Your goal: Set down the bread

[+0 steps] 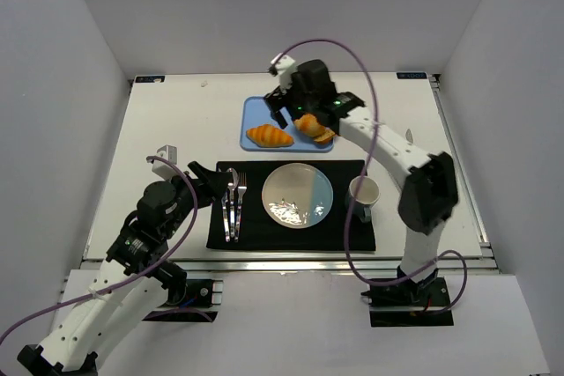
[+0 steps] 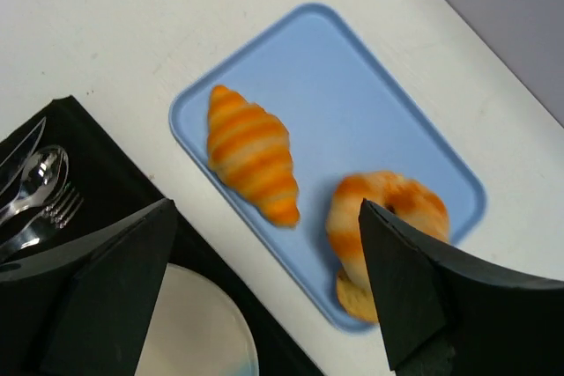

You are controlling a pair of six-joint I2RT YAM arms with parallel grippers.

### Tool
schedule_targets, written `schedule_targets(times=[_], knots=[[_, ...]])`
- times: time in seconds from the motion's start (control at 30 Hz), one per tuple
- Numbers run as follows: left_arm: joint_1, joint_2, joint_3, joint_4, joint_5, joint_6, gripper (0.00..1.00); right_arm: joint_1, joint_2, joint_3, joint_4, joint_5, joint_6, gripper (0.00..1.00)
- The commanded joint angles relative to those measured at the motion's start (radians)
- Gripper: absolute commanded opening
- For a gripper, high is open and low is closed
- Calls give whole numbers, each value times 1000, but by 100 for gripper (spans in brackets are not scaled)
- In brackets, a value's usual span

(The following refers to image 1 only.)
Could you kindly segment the orange bread slice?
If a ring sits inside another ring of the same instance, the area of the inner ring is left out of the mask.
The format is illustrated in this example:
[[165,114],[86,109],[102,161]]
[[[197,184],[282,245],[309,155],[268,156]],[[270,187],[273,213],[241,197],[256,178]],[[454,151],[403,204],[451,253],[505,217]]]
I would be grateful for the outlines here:
[[331,129],[326,129],[321,135],[314,138],[314,141],[317,144],[327,144],[329,143],[334,137],[336,133]]

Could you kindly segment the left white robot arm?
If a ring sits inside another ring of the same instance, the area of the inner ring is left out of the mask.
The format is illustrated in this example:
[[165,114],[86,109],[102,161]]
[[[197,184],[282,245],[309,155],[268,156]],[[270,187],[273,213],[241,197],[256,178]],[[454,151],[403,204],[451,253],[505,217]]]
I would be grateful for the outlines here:
[[112,349],[159,306],[186,295],[186,273],[169,261],[169,240],[184,220],[226,193],[233,176],[189,163],[186,172],[151,156],[149,184],[107,251],[87,294],[62,323],[17,360],[32,375],[95,375]]

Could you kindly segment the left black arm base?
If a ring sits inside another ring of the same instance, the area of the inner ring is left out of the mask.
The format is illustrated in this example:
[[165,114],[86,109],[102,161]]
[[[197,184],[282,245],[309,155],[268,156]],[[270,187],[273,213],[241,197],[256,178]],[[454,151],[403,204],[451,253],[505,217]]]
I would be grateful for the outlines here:
[[144,321],[212,323],[222,303],[224,281],[220,279],[187,279],[183,293],[175,294]]

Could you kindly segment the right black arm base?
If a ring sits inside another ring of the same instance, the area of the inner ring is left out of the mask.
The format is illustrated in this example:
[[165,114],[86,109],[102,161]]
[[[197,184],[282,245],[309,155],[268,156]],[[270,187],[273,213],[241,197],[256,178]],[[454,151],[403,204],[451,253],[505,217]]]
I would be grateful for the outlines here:
[[452,327],[449,291],[443,277],[438,277],[422,292],[412,294],[405,283],[375,287],[360,294],[368,305],[372,328],[438,328]]

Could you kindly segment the round bread roll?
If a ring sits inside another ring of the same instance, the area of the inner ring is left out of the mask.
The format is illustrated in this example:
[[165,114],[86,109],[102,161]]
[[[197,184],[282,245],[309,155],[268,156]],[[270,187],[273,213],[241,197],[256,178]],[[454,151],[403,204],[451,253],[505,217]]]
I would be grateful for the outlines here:
[[326,128],[312,114],[304,114],[301,118],[294,120],[293,124],[299,132],[311,138],[319,137],[326,132]]

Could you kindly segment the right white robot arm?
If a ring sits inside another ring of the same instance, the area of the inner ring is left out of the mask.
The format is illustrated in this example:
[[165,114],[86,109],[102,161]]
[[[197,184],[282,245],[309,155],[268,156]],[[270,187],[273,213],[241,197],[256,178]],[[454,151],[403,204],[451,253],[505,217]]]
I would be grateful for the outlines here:
[[321,60],[298,64],[280,55],[269,72],[278,78],[278,87],[264,101],[281,127],[287,125],[283,109],[293,118],[312,114],[390,174],[400,194],[397,211],[406,226],[398,277],[415,284],[434,279],[442,230],[458,203],[452,157],[424,151],[380,123],[361,98],[338,91]]

